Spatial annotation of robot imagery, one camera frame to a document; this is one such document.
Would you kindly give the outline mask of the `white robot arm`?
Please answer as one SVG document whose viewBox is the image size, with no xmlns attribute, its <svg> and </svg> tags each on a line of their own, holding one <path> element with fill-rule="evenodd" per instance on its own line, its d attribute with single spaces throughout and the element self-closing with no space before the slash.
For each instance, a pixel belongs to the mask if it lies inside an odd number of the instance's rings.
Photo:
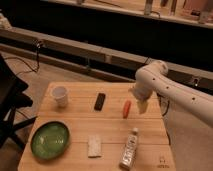
<svg viewBox="0 0 213 171">
<path fill-rule="evenodd" d="M 166 77 L 167 74 L 167 64 L 162 60 L 155 60 L 136 71 L 135 84 L 130 91 L 142 102 L 149 99 L 155 91 L 213 127 L 213 96 L 172 81 Z"/>
</svg>

